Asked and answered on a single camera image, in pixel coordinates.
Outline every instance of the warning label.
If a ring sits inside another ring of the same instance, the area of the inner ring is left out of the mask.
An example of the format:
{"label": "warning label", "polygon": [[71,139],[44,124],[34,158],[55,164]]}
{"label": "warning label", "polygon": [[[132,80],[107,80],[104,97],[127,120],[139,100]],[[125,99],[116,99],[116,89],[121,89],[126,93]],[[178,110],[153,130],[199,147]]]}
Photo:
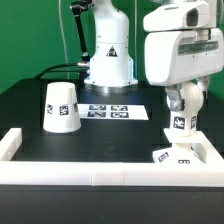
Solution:
{"label": "warning label", "polygon": [[117,52],[115,51],[114,47],[112,46],[107,53],[107,57],[117,57]]}

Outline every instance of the green backdrop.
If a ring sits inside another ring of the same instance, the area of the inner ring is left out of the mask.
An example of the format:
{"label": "green backdrop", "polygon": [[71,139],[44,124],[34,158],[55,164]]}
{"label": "green backdrop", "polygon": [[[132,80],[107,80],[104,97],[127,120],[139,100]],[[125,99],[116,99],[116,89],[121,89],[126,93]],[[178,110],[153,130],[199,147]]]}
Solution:
{"label": "green backdrop", "polygon": [[[158,7],[150,0],[113,0],[130,19],[129,53],[136,64],[137,79],[145,80],[143,17]],[[69,62],[80,61],[80,47],[71,0],[61,0],[62,18]],[[91,11],[82,14],[90,55],[95,49],[94,19]],[[32,78],[47,67],[65,63],[59,25],[58,0],[1,0],[0,11],[0,93],[24,78]],[[223,72],[212,76],[210,92],[224,101]]]}

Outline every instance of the white paper cup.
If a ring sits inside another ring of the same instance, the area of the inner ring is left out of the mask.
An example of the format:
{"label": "white paper cup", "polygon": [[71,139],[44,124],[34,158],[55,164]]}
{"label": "white paper cup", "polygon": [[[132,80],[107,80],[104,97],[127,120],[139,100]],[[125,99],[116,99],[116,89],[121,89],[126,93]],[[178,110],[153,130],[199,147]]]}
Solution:
{"label": "white paper cup", "polygon": [[48,84],[43,128],[49,132],[67,133],[80,127],[75,85],[69,82]]}

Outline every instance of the table surface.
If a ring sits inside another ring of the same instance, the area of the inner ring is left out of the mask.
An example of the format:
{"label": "table surface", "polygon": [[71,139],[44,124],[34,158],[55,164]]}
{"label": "table surface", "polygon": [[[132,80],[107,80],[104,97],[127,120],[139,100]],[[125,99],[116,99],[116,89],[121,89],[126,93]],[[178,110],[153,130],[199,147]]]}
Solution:
{"label": "table surface", "polygon": [[[22,128],[16,161],[152,162],[168,147],[169,110],[163,88],[140,83],[135,91],[103,94],[76,81],[79,104],[144,105],[149,120],[81,119],[68,134],[43,130],[50,80],[24,79],[0,95],[0,136]],[[202,130],[224,150],[224,103],[210,95],[199,113]],[[223,223],[223,188],[0,186],[1,223]]]}

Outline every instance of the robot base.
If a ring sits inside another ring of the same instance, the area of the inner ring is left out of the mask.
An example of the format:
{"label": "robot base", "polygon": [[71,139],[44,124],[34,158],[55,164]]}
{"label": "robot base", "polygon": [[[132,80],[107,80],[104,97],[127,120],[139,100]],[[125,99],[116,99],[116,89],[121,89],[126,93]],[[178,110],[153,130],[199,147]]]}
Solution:
{"label": "robot base", "polygon": [[100,93],[126,93],[129,91],[136,90],[138,87],[137,80],[133,80],[126,86],[100,86],[97,84],[93,84],[91,80],[87,78],[85,79],[84,84],[86,89],[91,89]]}

